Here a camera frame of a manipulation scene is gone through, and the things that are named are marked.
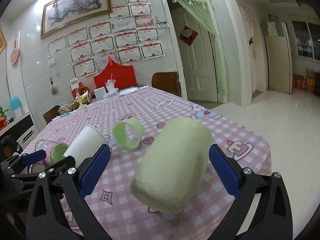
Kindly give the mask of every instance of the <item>drawer handle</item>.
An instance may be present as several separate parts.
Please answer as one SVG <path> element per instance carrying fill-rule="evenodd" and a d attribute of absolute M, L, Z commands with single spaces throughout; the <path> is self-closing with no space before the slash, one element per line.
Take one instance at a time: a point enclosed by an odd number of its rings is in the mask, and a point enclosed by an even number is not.
<path fill-rule="evenodd" d="M 31 131 L 30 133 L 28 133 L 22 140 L 22 143 L 25 143 L 34 133 L 35 131 Z"/>

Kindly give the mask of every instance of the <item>white tiled floor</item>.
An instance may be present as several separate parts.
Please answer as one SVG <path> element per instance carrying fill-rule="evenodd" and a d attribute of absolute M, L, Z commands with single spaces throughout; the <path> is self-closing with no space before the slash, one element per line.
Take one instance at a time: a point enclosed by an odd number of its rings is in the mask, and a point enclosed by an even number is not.
<path fill-rule="evenodd" d="M 262 135 L 270 144 L 272 171 L 282 174 L 288 191 L 294 237 L 320 203 L 319 108 L 320 98 L 301 90 L 292 95 L 266 91 L 246 108 L 233 104 L 214 108 L 216 113 Z M 252 207 L 240 231 L 248 228 L 248 218 L 253 217 L 255 209 Z"/>

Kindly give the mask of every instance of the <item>refrigerator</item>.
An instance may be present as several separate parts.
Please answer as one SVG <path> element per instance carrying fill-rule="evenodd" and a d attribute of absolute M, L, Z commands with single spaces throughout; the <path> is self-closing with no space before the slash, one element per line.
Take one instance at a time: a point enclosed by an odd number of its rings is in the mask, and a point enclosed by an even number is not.
<path fill-rule="evenodd" d="M 268 54 L 269 88 L 291 94 L 292 50 L 288 25 L 285 22 L 264 22 L 261 27 Z"/>

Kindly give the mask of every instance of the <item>pink checkered tablecloth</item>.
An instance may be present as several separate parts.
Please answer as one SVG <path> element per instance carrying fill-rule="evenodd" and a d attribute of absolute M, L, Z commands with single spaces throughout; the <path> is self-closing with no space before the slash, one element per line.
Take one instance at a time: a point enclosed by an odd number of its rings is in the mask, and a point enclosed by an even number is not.
<path fill-rule="evenodd" d="M 169 120 L 180 116 L 206 125 L 214 142 L 242 167 L 249 167 L 262 175 L 271 173 L 270 147 L 262 136 L 202 106 L 151 87 L 131 95 L 99 101 L 53 120 L 24 152 L 33 152 L 40 139 L 70 145 L 84 125 L 93 125 L 108 139 L 112 154 L 93 193 L 85 200 L 108 234 L 114 240 L 201 239 L 214 231 L 234 200 L 210 163 L 198 190 L 179 215 L 157 212 L 138 201 L 129 190 L 134 171 L 149 145 Z M 116 145 L 111 131 L 117 122 L 132 117 L 142 122 L 146 132 L 139 148 L 127 151 Z M 79 233 L 66 199 L 61 202 L 71 228 Z"/>

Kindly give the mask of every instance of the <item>potted plant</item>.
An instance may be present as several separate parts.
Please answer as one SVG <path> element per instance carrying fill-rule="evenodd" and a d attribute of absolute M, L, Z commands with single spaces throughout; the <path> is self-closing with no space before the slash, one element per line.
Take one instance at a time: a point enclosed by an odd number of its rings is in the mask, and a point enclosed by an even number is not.
<path fill-rule="evenodd" d="M 9 109 L 3 110 L 0 106 L 0 130 L 7 126 L 7 116 L 5 115 L 5 113 L 8 111 Z"/>

